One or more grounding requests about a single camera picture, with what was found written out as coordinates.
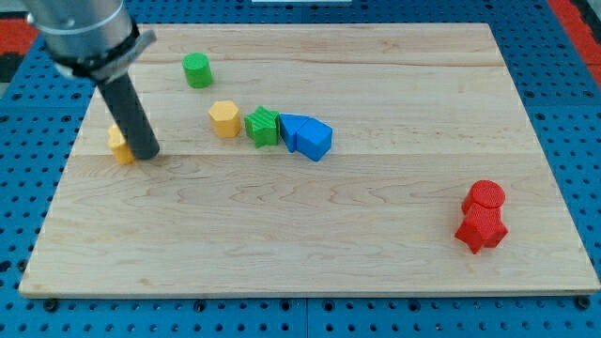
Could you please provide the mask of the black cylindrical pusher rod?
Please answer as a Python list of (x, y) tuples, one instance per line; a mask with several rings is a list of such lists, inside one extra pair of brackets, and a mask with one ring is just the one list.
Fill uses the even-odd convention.
[(155, 158), (160, 145), (130, 76), (124, 74), (112, 82), (98, 83), (98, 88), (134, 158)]

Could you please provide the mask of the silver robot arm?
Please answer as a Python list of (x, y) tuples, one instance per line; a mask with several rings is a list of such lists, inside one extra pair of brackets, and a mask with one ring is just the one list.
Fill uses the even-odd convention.
[(160, 145), (129, 75), (157, 41), (155, 32), (140, 31), (123, 0), (23, 0), (23, 5), (59, 72), (92, 81), (134, 158), (155, 158)]

